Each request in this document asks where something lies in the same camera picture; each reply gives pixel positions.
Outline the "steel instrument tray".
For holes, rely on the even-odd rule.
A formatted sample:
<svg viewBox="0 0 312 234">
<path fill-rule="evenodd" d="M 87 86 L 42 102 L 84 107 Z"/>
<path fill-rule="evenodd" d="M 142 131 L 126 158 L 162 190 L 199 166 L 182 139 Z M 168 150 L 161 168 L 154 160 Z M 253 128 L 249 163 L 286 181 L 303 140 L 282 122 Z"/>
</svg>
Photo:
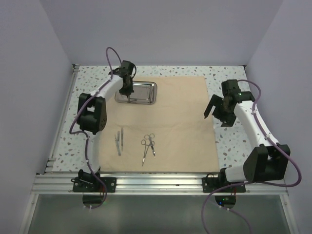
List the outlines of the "steel instrument tray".
<svg viewBox="0 0 312 234">
<path fill-rule="evenodd" d="M 157 84 L 147 81 L 134 81 L 134 92 L 129 97 L 116 92 L 115 101 L 118 103 L 132 103 L 152 105 L 156 101 Z"/>
</svg>

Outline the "beige cloth wrap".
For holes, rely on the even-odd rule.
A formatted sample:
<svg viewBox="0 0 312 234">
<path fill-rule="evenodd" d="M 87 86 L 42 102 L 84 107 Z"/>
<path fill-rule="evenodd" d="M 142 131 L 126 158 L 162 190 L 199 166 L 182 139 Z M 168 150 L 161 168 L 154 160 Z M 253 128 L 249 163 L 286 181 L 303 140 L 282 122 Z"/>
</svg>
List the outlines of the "beige cloth wrap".
<svg viewBox="0 0 312 234">
<path fill-rule="evenodd" d="M 101 132 L 99 163 L 109 172 L 215 172 L 219 170 L 214 126 L 204 118 L 209 102 L 204 77 L 154 77 L 152 105 L 107 103 L 107 124 Z M 123 151 L 115 137 L 123 127 Z M 155 134 L 156 158 L 149 147 L 144 165 L 144 136 Z"/>
</svg>

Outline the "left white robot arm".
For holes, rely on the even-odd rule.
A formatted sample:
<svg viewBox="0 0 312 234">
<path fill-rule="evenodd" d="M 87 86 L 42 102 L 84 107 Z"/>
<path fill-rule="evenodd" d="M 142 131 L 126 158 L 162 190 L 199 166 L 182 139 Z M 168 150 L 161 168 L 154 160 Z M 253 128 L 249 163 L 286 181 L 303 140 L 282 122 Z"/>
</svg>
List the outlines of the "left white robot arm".
<svg viewBox="0 0 312 234">
<path fill-rule="evenodd" d="M 107 123 L 106 102 L 116 92 L 126 96 L 134 92 L 134 75 L 129 72 L 119 73 L 116 71 L 109 74 L 111 77 L 94 91 L 79 95 L 77 115 L 70 127 L 71 134 L 85 135 L 84 158 L 87 170 L 79 170 L 78 178 L 92 192 L 99 188 L 103 190 L 106 188 L 106 184 L 99 175 L 98 159 L 100 133 Z"/>
</svg>

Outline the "steel needle holder clamp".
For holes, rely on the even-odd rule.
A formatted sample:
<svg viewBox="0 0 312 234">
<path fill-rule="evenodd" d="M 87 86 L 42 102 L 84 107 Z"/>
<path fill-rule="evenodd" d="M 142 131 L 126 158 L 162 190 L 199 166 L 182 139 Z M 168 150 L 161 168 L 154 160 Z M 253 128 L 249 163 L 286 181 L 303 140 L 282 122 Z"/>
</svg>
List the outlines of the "steel needle holder clamp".
<svg viewBox="0 0 312 234">
<path fill-rule="evenodd" d="M 145 139 L 143 139 L 141 141 L 141 144 L 144 145 L 144 153 L 143 153 L 143 159 L 142 159 L 142 166 L 144 165 L 145 159 L 146 159 L 146 155 L 147 155 L 147 151 L 150 147 L 150 143 L 147 143 L 147 141 Z"/>
</svg>

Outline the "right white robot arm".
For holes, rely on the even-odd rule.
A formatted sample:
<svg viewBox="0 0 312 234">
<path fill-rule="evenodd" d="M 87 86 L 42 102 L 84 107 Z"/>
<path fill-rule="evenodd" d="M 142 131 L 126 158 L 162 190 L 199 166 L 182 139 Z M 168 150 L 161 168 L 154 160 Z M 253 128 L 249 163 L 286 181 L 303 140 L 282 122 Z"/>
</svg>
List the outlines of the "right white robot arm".
<svg viewBox="0 0 312 234">
<path fill-rule="evenodd" d="M 286 144 L 280 144 L 270 133 L 262 117 L 258 115 L 255 98 L 251 92 L 234 92 L 224 97 L 213 95 L 204 117 L 211 114 L 222 122 L 223 127 L 232 127 L 239 120 L 247 134 L 252 151 L 239 166 L 222 168 L 217 177 L 207 174 L 208 186 L 229 191 L 235 183 L 264 182 L 284 178 L 290 154 Z"/>
</svg>

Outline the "steel surgical scissors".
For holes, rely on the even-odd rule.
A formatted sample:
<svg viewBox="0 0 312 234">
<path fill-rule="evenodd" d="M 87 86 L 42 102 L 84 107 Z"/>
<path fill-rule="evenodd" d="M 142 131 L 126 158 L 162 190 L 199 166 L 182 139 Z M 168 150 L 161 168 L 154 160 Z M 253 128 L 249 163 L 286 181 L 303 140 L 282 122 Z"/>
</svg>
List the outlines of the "steel surgical scissors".
<svg viewBox="0 0 312 234">
<path fill-rule="evenodd" d="M 149 140 L 149 142 L 150 142 L 150 147 L 151 147 L 151 150 L 152 150 L 152 154 L 153 154 L 153 156 L 154 156 L 154 158 L 156 158 L 156 152 L 155 152 L 155 148 L 154 148 L 154 141 L 153 141 L 153 139 L 155 138 L 155 134 L 154 133 L 150 133 L 150 134 L 147 134 L 147 135 L 145 135 L 144 136 L 144 139 L 145 140 Z"/>
</svg>

